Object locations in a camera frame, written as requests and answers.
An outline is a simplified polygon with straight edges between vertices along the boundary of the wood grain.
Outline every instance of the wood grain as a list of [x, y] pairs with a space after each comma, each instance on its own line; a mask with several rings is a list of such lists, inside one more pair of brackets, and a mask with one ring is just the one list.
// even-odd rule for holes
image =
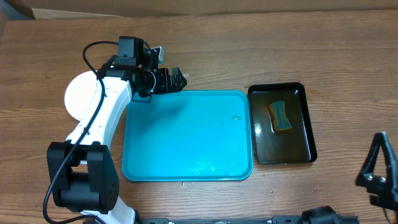
[[[111, 154], [121, 196], [142, 217], [258, 218], [331, 205], [361, 223], [386, 223], [354, 180], [375, 132], [387, 131], [398, 147], [398, 11], [7, 22], [0, 45], [1, 223], [44, 223], [46, 150], [77, 124], [63, 94], [88, 70], [84, 46], [120, 35], [162, 45], [165, 66], [190, 74], [189, 90], [303, 83], [318, 149], [313, 164], [256, 162], [240, 182], [132, 183], [121, 172], [122, 115]], [[99, 67], [115, 52], [97, 46], [88, 58]], [[75, 215], [53, 203], [49, 212], [59, 219]]]
[[51, 9], [37, 9], [32, 8], [35, 19], [85, 19], [93, 17], [104, 17], [112, 16], [105, 14], [94, 14], [86, 12], [71, 12], [71, 11], [59, 11]]

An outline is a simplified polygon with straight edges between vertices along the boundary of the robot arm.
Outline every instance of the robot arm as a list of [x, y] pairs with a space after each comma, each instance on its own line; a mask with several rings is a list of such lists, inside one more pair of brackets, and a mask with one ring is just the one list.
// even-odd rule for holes
[[[108, 149], [110, 149], [116, 126], [119, 123], [123, 110], [130, 103], [134, 95], [134, 89], [132, 89], [129, 81], [124, 81], [116, 77], [104, 77], [103, 82], [105, 85], [106, 97], [104, 98], [101, 109], [99, 110], [94, 123], [91, 125], [88, 134], [83, 138], [80, 144], [90, 145], [97, 141], [101, 145], [107, 145]], [[71, 141], [72, 144], [76, 143], [77, 139], [82, 134], [83, 129], [87, 126], [90, 118], [94, 114], [94, 111], [100, 102], [100, 98], [101, 86], [99, 82], [97, 82], [95, 95], [83, 119], [79, 122], [75, 130], [69, 134], [66, 141]]]
[[[380, 148], [386, 163], [386, 177], [374, 174]], [[376, 133], [369, 154], [359, 172], [355, 184], [365, 187], [372, 205], [398, 211], [398, 160], [387, 133]]]
[[[95, 95], [75, 130], [65, 142], [52, 142], [47, 150], [53, 184], [49, 190], [56, 206], [100, 217], [99, 220], [106, 223], [135, 222], [134, 210], [119, 198], [119, 177], [109, 147], [121, 114], [135, 93], [141, 97], [174, 93], [187, 85], [178, 68], [172, 69], [171, 76], [167, 68], [158, 68], [162, 57], [161, 47], [150, 49], [145, 41], [136, 37], [119, 38], [118, 54], [96, 72], [97, 79], [104, 84], [105, 96], [103, 87], [97, 85]], [[100, 102], [98, 114], [86, 130]], [[87, 165], [88, 172], [73, 171], [72, 167], [81, 164]], [[47, 215], [46, 200], [44, 203], [44, 217], [54, 223]]]

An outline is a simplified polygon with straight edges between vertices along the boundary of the sponge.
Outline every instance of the sponge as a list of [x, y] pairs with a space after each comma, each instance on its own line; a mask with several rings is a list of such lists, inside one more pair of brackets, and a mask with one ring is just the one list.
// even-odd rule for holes
[[267, 106], [271, 116], [272, 128], [275, 133], [283, 133], [292, 130], [292, 125], [286, 117], [285, 102], [276, 101]]

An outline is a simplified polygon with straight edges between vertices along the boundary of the plastic tray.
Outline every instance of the plastic tray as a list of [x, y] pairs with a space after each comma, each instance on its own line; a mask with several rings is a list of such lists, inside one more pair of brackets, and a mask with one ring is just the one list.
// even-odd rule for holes
[[122, 163], [133, 181], [243, 180], [253, 170], [240, 91], [182, 91], [127, 106]]
[[[256, 158], [261, 164], [313, 162], [317, 149], [313, 138], [305, 89], [301, 83], [253, 85], [248, 90]], [[292, 130], [272, 130], [267, 105], [285, 102], [285, 115]]]

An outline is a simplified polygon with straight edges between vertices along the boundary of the blue tray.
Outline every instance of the blue tray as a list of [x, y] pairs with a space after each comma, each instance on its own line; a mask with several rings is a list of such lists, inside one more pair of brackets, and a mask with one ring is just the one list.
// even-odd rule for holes
[[127, 106], [123, 174], [132, 181], [243, 180], [253, 170], [240, 91], [182, 91]]

